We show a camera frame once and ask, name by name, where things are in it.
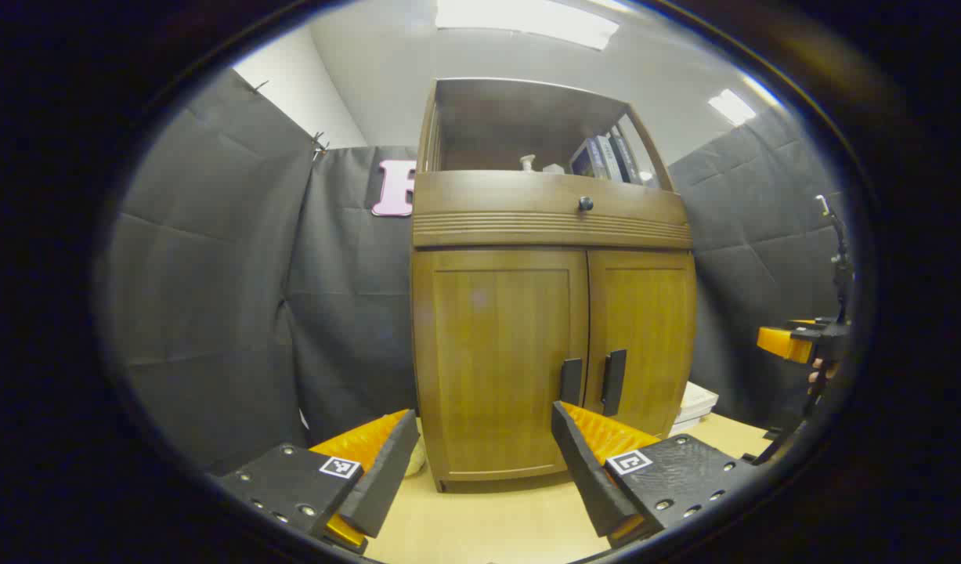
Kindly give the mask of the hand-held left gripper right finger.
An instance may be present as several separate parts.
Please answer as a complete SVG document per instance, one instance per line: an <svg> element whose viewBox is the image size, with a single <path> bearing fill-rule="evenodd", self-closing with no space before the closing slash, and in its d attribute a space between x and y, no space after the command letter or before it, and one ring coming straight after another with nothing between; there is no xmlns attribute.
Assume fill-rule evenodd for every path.
<svg viewBox="0 0 961 564"><path fill-rule="evenodd" d="M596 535L612 549L694 520L759 475L694 436L657 439L565 401L552 404L551 432Z"/></svg>

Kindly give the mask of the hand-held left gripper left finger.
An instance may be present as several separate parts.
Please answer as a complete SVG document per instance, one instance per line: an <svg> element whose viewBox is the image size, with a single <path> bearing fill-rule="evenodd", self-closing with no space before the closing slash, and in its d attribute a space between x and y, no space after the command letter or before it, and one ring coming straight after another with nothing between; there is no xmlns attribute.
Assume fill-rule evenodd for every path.
<svg viewBox="0 0 961 564"><path fill-rule="evenodd" d="M379 536L418 443L414 410L399 410L312 447L279 443L215 477L270 520L364 554Z"/></svg>

